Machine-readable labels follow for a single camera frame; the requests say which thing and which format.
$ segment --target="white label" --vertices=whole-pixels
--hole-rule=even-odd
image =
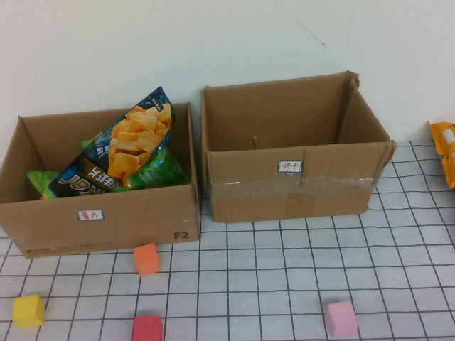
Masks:
[[[77,211],[77,215],[82,222],[88,220],[103,220],[105,218],[101,210]]]
[[[447,144],[451,144],[452,142],[455,142],[455,136],[454,136],[454,133],[452,132],[452,129],[446,129],[442,133],[444,134],[444,137],[446,138]]]
[[[278,172],[280,173],[300,173],[303,161],[286,160],[278,162]]]

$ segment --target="pink foam cube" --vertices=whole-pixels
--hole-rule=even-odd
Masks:
[[[134,318],[133,341],[163,341],[161,316]]]
[[[326,322],[332,337],[350,337],[357,332],[358,320],[351,302],[327,305]]]

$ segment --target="chip bag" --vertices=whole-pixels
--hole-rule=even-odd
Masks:
[[[52,180],[58,177],[58,172],[49,170],[29,170],[27,178],[35,186],[36,190],[41,194],[41,199],[54,199],[56,196],[49,189],[49,184]]]
[[[92,140],[81,141],[82,147],[88,146]],[[163,140],[163,145],[158,147],[155,156],[142,166],[135,174],[124,179],[119,186],[113,188],[112,192],[125,192],[128,190],[139,190],[142,188],[178,185],[189,181],[189,176],[180,166],[180,163],[166,147],[168,136]]]
[[[430,124],[436,152],[443,157],[442,165],[449,187],[455,188],[455,127],[452,123]]]
[[[56,197],[111,192],[153,159],[174,120],[159,87],[96,136],[49,189]]]

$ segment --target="yellow foam cube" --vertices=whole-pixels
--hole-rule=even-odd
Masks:
[[[44,323],[44,302],[39,295],[14,299],[13,322],[21,329],[38,327]]]

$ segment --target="cardboard box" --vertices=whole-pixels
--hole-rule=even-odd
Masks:
[[[26,258],[168,244],[199,238],[200,205],[189,104],[177,104],[169,148],[185,185],[38,200],[26,171],[62,171],[127,109],[19,117],[0,172],[0,225]],[[80,220],[83,211],[94,220]]]
[[[358,214],[392,158],[352,72],[228,87],[202,95],[204,185],[213,219]]]

